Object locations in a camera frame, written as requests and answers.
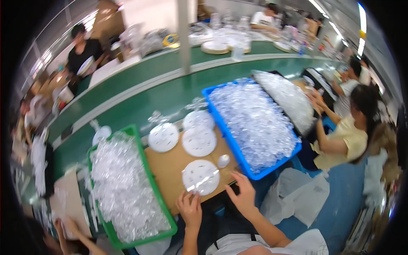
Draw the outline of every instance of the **black t-shirt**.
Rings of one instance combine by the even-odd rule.
[[[89,39],[86,40],[86,45],[84,48],[84,52],[82,54],[77,54],[75,52],[75,47],[69,52],[68,55],[68,69],[74,75],[77,74],[79,68],[82,64],[91,56],[96,60],[102,56],[103,50],[101,43],[99,40],[96,39]]]

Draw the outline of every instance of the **blue plastic crate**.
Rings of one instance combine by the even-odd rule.
[[[254,174],[251,171],[251,167],[249,166],[248,162],[245,160],[244,155],[242,154],[237,142],[235,139],[232,137],[231,132],[229,131],[227,125],[225,124],[224,120],[222,119],[220,113],[217,111],[215,106],[210,100],[210,94],[212,91],[216,88],[221,88],[226,86],[227,84],[220,84],[216,86],[212,86],[206,89],[203,89],[201,93],[203,96],[206,98],[206,101],[208,102],[208,111],[211,113],[211,115],[214,117],[215,123],[217,124],[218,128],[221,131],[222,137],[225,138],[225,141],[227,142],[230,150],[235,156],[235,160],[237,161],[238,165],[240,166],[242,172],[244,175],[248,176],[252,180],[260,180],[266,175],[270,174],[273,172],[275,169],[283,165],[285,162],[287,162],[290,158],[292,158],[294,155],[296,155],[301,149],[302,149],[302,144],[297,143],[295,146],[295,149],[292,152],[292,155],[290,157],[284,157],[281,160],[278,160],[274,166],[271,166],[269,168],[263,169],[260,173]]]

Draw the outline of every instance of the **green plastic crate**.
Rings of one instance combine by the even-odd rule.
[[[125,127],[124,129],[121,129],[120,131],[125,132],[128,135],[134,136],[135,140],[137,142],[137,147],[139,148],[139,152],[140,152],[140,157],[142,158],[143,161],[143,165],[144,165],[144,169],[146,171],[147,177],[149,178],[150,181],[150,185],[153,188],[154,194],[156,196],[156,199],[160,205],[160,208],[162,209],[164,215],[166,216],[166,218],[169,220],[171,229],[166,230],[166,231],[162,231],[160,232],[158,235],[155,235],[153,237],[148,237],[146,239],[139,239],[139,240],[135,240],[132,243],[122,243],[119,239],[118,236],[116,235],[115,229],[113,228],[112,222],[105,222],[105,220],[103,220],[102,214],[99,210],[99,206],[98,206],[98,201],[96,200],[96,207],[98,208],[98,214],[99,217],[102,219],[102,225],[106,231],[106,234],[108,235],[109,240],[112,243],[112,246],[116,249],[129,249],[135,246],[139,246],[142,244],[147,244],[150,242],[154,242],[154,241],[158,241],[158,240],[162,240],[164,238],[168,238],[171,237],[173,235],[176,234],[177,232],[177,224],[174,221],[174,218],[172,217],[169,209],[167,208],[166,203],[163,200],[163,197],[160,193],[159,187],[156,184],[156,181],[154,179],[154,176],[150,170],[149,164],[147,163],[147,159],[146,159],[146,155],[144,154],[144,150],[142,147],[142,142],[140,141],[140,137],[139,137],[139,133],[137,131],[137,128],[135,125],[130,125]],[[88,157],[88,166],[89,166],[89,172],[92,171],[92,162],[91,159],[89,157],[89,155],[91,154],[92,151],[96,150],[98,147],[98,145],[93,146],[92,148],[90,148],[88,150],[87,153],[87,157]]]

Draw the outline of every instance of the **round disc with holes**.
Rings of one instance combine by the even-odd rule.
[[[193,126],[204,125],[209,129],[214,129],[214,118],[207,111],[192,111],[183,119],[183,130],[188,130]]]
[[[179,131],[172,123],[163,123],[154,127],[149,134],[147,143],[156,152],[166,152],[176,146]]]
[[[204,157],[217,146],[217,136],[208,127],[197,126],[184,132],[182,146],[191,156]]]
[[[200,196],[212,193],[220,183],[220,171],[208,160],[195,160],[182,171],[187,192],[198,192]]]
[[[92,146],[99,143],[103,138],[108,138],[112,134],[112,129],[109,126],[101,127],[93,136]]]

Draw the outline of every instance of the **yellow shirt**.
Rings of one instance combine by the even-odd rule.
[[[343,154],[328,155],[319,150],[319,142],[310,144],[312,150],[319,155],[313,160],[318,169],[329,169],[342,163],[350,162],[361,156],[366,147],[367,133],[354,126],[354,119],[351,115],[343,118],[333,133],[327,135],[328,140],[343,139],[347,145],[347,156]]]

